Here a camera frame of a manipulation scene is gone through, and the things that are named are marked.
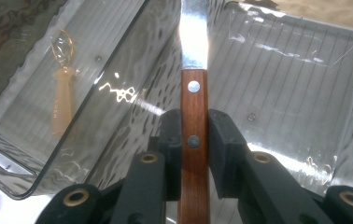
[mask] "orange handle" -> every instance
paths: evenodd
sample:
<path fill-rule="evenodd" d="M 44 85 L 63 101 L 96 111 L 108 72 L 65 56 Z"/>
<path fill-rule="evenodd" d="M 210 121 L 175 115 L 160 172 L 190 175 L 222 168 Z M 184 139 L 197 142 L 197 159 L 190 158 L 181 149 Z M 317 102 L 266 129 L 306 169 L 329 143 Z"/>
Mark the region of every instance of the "orange handle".
<path fill-rule="evenodd" d="M 62 136 L 71 122 L 69 80 L 74 74 L 75 69 L 71 67 L 60 68 L 54 74 L 57 86 L 54 97 L 51 132 L 55 136 Z"/>
<path fill-rule="evenodd" d="M 210 219 L 206 71 L 202 69 L 183 70 L 181 88 L 183 146 L 178 223 L 206 224 Z"/>

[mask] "brown wooden handle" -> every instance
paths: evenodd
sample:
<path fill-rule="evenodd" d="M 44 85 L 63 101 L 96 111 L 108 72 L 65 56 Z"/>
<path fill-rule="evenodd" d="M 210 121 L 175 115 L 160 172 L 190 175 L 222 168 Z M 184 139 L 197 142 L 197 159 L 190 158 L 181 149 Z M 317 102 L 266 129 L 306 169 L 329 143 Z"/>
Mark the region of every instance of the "brown wooden handle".
<path fill-rule="evenodd" d="M 192 81 L 197 92 L 188 90 Z M 183 70 L 181 81 L 182 180 L 178 223 L 209 223 L 208 93 L 205 70 Z"/>

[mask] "white surface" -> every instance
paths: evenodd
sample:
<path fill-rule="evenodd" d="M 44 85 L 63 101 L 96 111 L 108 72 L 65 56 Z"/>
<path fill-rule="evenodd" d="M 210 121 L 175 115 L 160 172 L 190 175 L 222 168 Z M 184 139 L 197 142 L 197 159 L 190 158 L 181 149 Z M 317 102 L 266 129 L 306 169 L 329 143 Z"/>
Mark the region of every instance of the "white surface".
<path fill-rule="evenodd" d="M 15 201 L 0 190 L 0 223 L 35 223 L 50 200 L 51 195 L 42 195 Z"/>

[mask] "shiny metal blade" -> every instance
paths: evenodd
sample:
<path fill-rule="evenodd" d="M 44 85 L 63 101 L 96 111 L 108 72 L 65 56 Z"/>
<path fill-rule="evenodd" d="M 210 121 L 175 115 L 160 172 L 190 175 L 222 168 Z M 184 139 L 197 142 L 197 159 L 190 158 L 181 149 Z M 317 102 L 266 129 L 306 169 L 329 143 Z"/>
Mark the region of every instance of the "shiny metal blade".
<path fill-rule="evenodd" d="M 207 0 L 182 0 L 179 24 L 182 69 L 207 68 L 207 7 Z"/>

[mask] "brown object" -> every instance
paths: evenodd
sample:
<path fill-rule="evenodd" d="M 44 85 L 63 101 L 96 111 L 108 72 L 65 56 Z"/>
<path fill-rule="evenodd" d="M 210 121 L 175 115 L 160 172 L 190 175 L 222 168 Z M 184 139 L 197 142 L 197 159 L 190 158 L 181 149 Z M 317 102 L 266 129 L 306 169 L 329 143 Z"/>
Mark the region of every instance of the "brown object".
<path fill-rule="evenodd" d="M 200 83 L 200 90 L 190 92 L 191 81 Z M 181 82 L 182 113 L 182 180 L 178 204 L 178 223 L 209 223 L 208 182 L 208 96 L 206 71 L 183 70 Z M 197 148 L 188 145 L 190 136 L 200 139 Z"/>

